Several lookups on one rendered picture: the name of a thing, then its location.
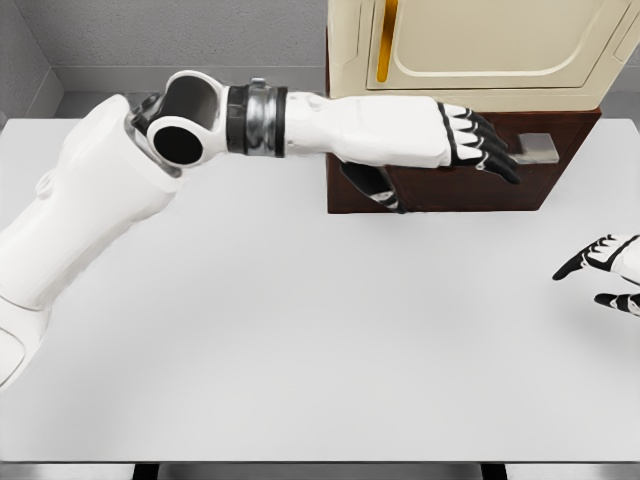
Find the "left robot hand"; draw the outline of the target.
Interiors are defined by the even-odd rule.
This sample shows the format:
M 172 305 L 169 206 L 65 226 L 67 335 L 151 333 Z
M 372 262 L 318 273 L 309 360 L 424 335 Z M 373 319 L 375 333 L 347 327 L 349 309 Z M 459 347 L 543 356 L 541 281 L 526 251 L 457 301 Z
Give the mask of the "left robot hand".
M 386 210 L 407 209 L 389 179 L 389 165 L 419 169 L 473 167 L 521 182 L 517 162 L 494 126 L 474 110 L 431 97 L 352 97 L 334 154 L 340 171 Z

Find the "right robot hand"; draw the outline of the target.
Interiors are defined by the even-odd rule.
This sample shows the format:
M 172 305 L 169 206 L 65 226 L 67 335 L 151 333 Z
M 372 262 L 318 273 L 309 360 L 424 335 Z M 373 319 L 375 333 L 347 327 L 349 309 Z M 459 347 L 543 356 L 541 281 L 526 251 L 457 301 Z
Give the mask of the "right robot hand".
M 569 274 L 592 268 L 613 273 L 640 287 L 640 234 L 607 234 L 579 250 L 553 275 L 555 281 Z M 594 302 L 640 318 L 640 292 L 633 294 L 599 293 Z

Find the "grey switch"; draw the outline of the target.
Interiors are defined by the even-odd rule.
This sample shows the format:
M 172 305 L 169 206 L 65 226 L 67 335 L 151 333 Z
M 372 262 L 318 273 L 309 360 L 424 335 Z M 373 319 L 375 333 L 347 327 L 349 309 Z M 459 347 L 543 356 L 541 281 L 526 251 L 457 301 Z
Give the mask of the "grey switch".
M 559 153 L 549 133 L 522 133 L 517 138 L 519 148 L 510 156 L 518 164 L 556 164 L 559 162 Z

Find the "brown wooden drawer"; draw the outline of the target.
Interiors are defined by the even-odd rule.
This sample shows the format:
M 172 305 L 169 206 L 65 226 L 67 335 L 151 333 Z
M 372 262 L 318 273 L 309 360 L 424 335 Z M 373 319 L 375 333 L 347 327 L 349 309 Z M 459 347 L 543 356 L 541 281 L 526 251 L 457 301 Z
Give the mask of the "brown wooden drawer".
M 327 26 L 326 91 L 333 98 L 367 94 L 367 83 L 376 78 L 382 21 L 357 18 L 341 27 Z M 572 107 L 550 90 L 467 85 L 453 89 L 450 76 L 469 73 L 479 79 L 489 64 L 503 59 L 515 40 L 497 30 L 476 24 L 452 28 L 438 21 L 396 20 L 391 61 L 394 69 L 416 67 L 443 72 L 442 85 L 427 86 L 421 78 L 415 89 L 405 89 L 394 80 L 380 93 L 433 95 L 447 103 L 463 104 L 479 111 L 506 142 L 508 150 L 519 148 L 522 133 L 549 133 L 560 160 L 556 164 L 526 164 L 519 168 L 519 185 L 511 185 L 494 174 L 478 176 L 471 169 L 445 167 L 421 170 L 385 168 L 400 199 L 410 212 L 535 211 L 556 185 L 601 116 L 593 101 L 584 110 Z

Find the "cream cabinet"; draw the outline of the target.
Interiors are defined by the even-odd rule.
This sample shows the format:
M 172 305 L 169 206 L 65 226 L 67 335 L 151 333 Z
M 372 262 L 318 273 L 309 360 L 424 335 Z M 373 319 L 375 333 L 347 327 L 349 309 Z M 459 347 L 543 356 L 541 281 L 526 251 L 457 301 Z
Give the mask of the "cream cabinet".
M 334 98 L 586 111 L 640 43 L 640 0 L 328 0 L 327 41 Z

